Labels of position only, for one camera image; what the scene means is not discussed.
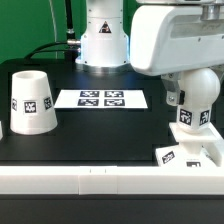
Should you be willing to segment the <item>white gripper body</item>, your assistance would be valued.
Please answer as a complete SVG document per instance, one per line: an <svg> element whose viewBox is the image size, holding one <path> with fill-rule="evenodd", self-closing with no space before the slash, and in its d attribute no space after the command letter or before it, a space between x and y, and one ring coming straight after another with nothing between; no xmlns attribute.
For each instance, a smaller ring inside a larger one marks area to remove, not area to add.
<svg viewBox="0 0 224 224"><path fill-rule="evenodd" d="M224 64L224 0L136 0L135 71L162 75Z"/></svg>

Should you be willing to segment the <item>gripper finger with grey tip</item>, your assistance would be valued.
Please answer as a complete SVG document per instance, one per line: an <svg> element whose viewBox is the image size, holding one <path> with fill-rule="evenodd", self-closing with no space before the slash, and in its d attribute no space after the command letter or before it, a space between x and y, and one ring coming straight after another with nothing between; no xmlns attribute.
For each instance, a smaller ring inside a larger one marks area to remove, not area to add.
<svg viewBox="0 0 224 224"><path fill-rule="evenodd" d="M170 106L184 104L185 92L180 89L179 81L181 75L179 72L167 73L161 76L163 85L166 89L166 102Z"/></svg>

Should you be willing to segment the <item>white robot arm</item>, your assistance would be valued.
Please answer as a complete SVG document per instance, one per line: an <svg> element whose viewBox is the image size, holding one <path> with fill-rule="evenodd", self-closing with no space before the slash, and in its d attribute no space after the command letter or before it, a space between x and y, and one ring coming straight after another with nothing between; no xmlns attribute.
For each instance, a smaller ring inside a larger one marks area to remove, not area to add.
<svg viewBox="0 0 224 224"><path fill-rule="evenodd" d="M123 31L123 0L86 0L83 69L102 73L131 65L162 76L167 103L183 102L183 71L224 64L224 0L136 0L131 33Z"/></svg>

